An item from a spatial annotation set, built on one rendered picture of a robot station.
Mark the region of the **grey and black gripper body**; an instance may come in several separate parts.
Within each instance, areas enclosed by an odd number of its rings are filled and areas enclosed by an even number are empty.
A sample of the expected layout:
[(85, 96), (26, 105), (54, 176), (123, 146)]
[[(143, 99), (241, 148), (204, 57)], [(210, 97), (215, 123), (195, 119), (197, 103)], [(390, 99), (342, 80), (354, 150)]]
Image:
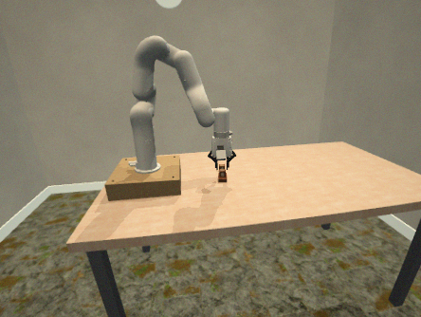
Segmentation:
[(211, 154), (213, 157), (216, 158), (216, 150), (217, 146), (224, 145), (224, 149), (226, 149), (226, 157), (232, 156), (232, 143), (231, 143), (231, 136), (227, 138), (216, 138), (215, 136), (212, 137), (211, 141)]

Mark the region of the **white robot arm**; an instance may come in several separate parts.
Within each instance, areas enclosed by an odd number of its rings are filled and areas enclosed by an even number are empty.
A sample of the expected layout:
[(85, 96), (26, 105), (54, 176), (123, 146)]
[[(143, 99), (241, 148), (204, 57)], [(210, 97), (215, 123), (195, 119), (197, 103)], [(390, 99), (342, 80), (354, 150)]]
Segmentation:
[[(203, 127), (213, 125), (216, 138), (222, 139), (232, 135), (229, 131), (229, 110), (211, 108), (190, 52), (167, 45), (159, 36), (148, 37), (138, 45), (135, 53), (132, 91), (136, 97), (136, 105), (130, 111), (137, 160), (129, 161), (128, 164), (130, 167), (135, 166), (135, 171), (139, 174), (151, 174), (161, 168), (156, 160), (152, 121), (156, 107), (156, 94), (153, 96), (156, 87), (156, 59), (176, 69), (199, 124)], [(149, 105), (153, 106), (152, 110)]]

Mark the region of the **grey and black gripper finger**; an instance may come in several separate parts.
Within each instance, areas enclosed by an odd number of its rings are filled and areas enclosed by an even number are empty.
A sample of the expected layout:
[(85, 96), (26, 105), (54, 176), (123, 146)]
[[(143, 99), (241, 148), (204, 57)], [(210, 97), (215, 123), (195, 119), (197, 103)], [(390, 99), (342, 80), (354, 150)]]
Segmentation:
[(209, 152), (208, 157), (209, 157), (210, 159), (212, 159), (212, 160), (215, 162), (215, 168), (216, 168), (216, 170), (218, 170), (218, 161), (217, 161), (217, 158), (214, 158), (214, 157), (211, 155), (211, 151)]
[(236, 157), (236, 154), (233, 152), (232, 150), (232, 156), (231, 157), (227, 157), (227, 170), (229, 168), (229, 162)]

